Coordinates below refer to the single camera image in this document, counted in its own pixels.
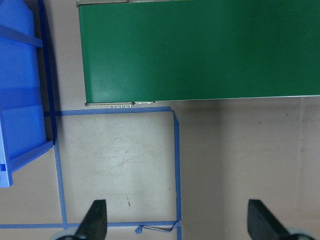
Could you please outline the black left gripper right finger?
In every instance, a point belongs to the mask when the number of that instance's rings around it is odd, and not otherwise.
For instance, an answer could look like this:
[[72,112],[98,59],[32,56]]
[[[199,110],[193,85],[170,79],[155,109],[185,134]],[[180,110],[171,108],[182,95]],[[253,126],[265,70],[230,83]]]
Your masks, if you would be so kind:
[[247,231],[252,240],[282,240],[291,235],[259,199],[248,201]]

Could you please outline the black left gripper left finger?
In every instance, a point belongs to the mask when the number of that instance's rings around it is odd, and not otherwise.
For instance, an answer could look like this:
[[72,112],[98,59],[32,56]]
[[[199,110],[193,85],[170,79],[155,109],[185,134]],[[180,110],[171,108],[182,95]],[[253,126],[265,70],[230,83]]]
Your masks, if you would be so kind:
[[74,234],[75,240],[104,240],[107,235],[105,199],[94,200]]

